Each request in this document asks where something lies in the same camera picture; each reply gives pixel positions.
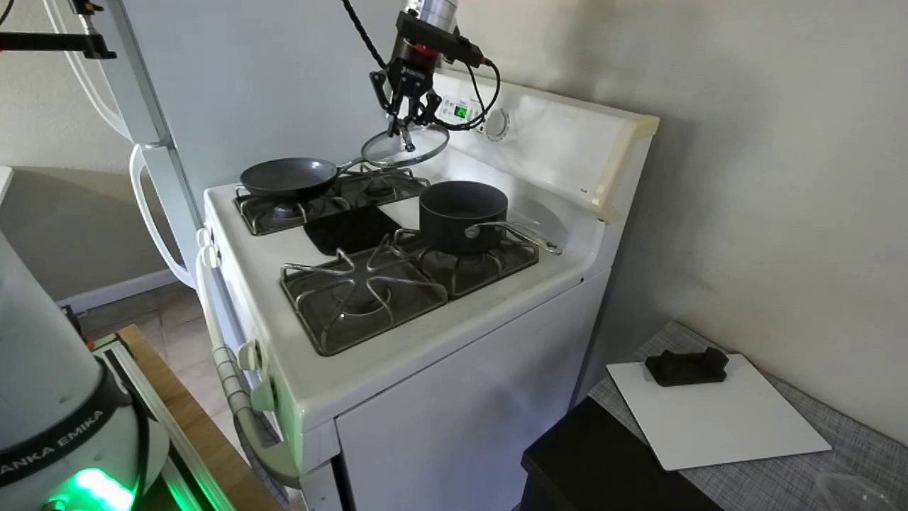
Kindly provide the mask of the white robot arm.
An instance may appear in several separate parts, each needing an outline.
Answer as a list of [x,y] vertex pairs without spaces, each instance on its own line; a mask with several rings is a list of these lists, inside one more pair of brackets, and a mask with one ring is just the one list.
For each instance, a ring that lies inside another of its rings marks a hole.
[[408,129],[426,126],[437,112],[433,71],[439,61],[457,58],[453,31],[457,0],[408,0],[398,16],[398,37],[386,79],[391,101],[386,105],[389,132],[412,149]]

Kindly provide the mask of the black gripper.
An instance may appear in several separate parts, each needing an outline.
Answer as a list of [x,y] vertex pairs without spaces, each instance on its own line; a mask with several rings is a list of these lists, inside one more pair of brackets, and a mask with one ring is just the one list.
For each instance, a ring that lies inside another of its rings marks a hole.
[[389,133],[401,133],[401,98],[406,101],[402,143],[406,153],[413,150],[412,132],[423,122],[423,98],[432,89],[432,78],[439,58],[452,58],[457,37],[413,16],[398,17],[398,41],[389,61],[386,113]]

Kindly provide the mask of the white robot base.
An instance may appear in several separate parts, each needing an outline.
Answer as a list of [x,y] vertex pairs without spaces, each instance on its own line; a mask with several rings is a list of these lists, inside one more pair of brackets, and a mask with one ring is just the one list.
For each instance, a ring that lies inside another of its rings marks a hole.
[[0,236],[0,511],[132,511],[166,431]]

